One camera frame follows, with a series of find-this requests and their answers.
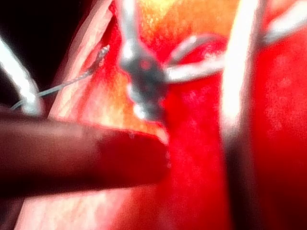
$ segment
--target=dark background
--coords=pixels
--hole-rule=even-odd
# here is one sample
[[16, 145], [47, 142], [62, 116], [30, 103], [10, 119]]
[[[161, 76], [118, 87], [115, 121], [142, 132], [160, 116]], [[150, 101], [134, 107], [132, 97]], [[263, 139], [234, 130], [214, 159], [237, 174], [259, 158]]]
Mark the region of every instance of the dark background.
[[[29, 70], [40, 91], [48, 89], [91, 0], [3, 0], [0, 35]], [[19, 99], [0, 72], [0, 103]]]

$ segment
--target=metal wire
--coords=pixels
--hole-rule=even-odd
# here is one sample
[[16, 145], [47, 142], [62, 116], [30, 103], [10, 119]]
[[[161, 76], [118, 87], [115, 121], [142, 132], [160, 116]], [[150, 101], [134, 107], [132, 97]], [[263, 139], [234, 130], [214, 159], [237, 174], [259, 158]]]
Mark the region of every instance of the metal wire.
[[135, 0], [124, 0], [120, 28], [123, 38], [120, 66], [129, 73], [128, 95], [135, 102], [133, 111], [140, 119], [164, 121], [160, 101], [166, 94], [165, 72], [155, 56], [138, 39]]
[[0, 36], [0, 67], [23, 101], [22, 111], [28, 115], [41, 115], [43, 104], [37, 96], [38, 88], [28, 70]]
[[[105, 55], [109, 52], [110, 50], [110, 45], [107, 45], [105, 47], [103, 47], [97, 54], [96, 60], [93, 62], [93, 64], [79, 77], [72, 79], [71, 81], [65, 82], [61, 85], [57, 85], [51, 89], [39, 92], [36, 94], [37, 97], [43, 97], [45, 95], [49, 95], [53, 92], [57, 92], [59, 90], [62, 90], [63, 88], [65, 88], [68, 85], [74, 84], [77, 81], [80, 81], [82, 79], [85, 79], [89, 76], [91, 76], [94, 71], [98, 68], [99, 63], [101, 62], [101, 60], [105, 57]], [[13, 105], [11, 107], [11, 110], [15, 110], [17, 109], [19, 106], [22, 106], [24, 104], [24, 100], [20, 100], [19, 102], [17, 102], [15, 105]]]
[[235, 229], [261, 230], [250, 133], [254, 57], [267, 0], [241, 0], [225, 54], [220, 133]]
[[[307, 23], [306, 12], [307, 2], [298, 1], [285, 15], [270, 24], [268, 31], [260, 39], [260, 47], [282, 40], [300, 29]], [[213, 34], [193, 35], [181, 42], [171, 53], [169, 62], [161, 69], [156, 58], [138, 39], [135, 0], [124, 0], [120, 15], [120, 28], [124, 39], [120, 65], [130, 74], [128, 94], [135, 102], [133, 110], [140, 119], [163, 122], [164, 110], [159, 102], [165, 96], [168, 84], [207, 78], [224, 69], [224, 54], [198, 63], [178, 65], [186, 54], [218, 39], [218, 36]], [[142, 63], [147, 63], [149, 68], [144, 69]]]

